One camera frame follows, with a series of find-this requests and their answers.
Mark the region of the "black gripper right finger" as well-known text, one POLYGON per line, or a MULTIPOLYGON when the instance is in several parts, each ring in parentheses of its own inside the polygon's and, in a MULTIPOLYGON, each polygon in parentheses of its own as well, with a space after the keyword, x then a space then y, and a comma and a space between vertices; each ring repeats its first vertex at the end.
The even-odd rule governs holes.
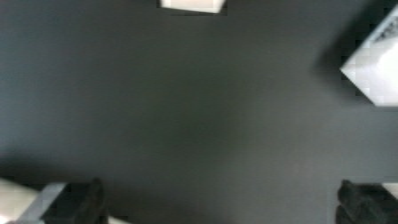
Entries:
POLYGON ((398 198, 380 183, 341 181, 335 224, 398 224, 398 198))

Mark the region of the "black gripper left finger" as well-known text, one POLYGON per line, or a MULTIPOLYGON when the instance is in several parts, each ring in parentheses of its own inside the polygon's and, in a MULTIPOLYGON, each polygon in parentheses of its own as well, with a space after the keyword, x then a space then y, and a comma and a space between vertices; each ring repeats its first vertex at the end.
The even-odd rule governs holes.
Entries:
POLYGON ((110 224, 101 180, 49 183, 8 224, 110 224))

